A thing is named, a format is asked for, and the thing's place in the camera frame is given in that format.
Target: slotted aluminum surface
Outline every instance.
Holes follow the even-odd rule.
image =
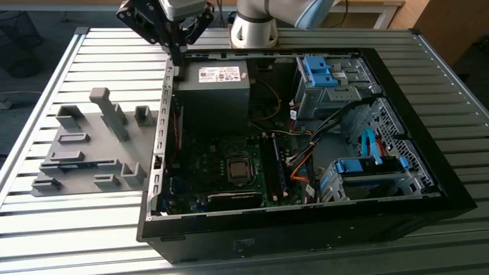
[[[87,35],[75,35],[2,170],[0,273],[489,273],[487,111],[424,39],[408,31],[284,29],[280,45],[377,49],[479,208],[393,242],[171,266],[148,245],[135,240],[140,192],[43,198],[30,195],[59,126],[54,116],[63,104],[96,112],[90,90],[108,87],[111,100],[126,111],[136,105],[159,108],[167,54],[128,29],[91,29]],[[227,48],[228,32],[208,30],[193,47]]]

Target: blue plastic latch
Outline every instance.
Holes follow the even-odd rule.
[[[328,183],[328,176],[325,176],[324,179],[321,180],[320,190],[323,189],[323,187],[327,186],[327,183]]]
[[[345,172],[348,173],[364,172],[364,168],[361,167],[360,160],[345,159],[345,160],[341,160],[340,162],[345,168]]]
[[[401,156],[399,158],[400,165],[403,165],[404,169],[409,169],[409,160],[405,158],[405,156]]]
[[[336,162],[335,165],[336,165],[336,169],[337,169],[339,174],[345,172],[345,169],[344,169],[343,164],[340,162]]]
[[[329,72],[331,66],[323,56],[305,56],[304,65],[313,87],[337,87],[337,80]]]

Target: black cable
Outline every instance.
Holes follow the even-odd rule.
[[[315,149],[317,142],[321,139],[323,133],[328,132],[332,128],[335,128],[340,122],[341,122],[341,116],[343,114],[353,109],[355,107],[369,104],[373,100],[376,100],[373,97],[369,97],[367,99],[363,99],[360,101],[353,101],[348,103],[341,109],[339,109],[320,124],[317,129],[315,130],[315,133],[312,134],[309,138],[309,144],[308,146],[288,160],[289,163],[295,162],[300,156],[305,155],[309,150]]]
[[[217,6],[220,8],[220,27],[225,27],[224,15],[223,15],[223,0],[217,0]]]
[[[328,27],[328,28],[336,28],[336,27],[343,27],[343,23],[345,23],[345,20],[347,20],[347,16],[348,16],[348,0],[345,0],[345,13],[343,14],[343,20],[339,24]]]

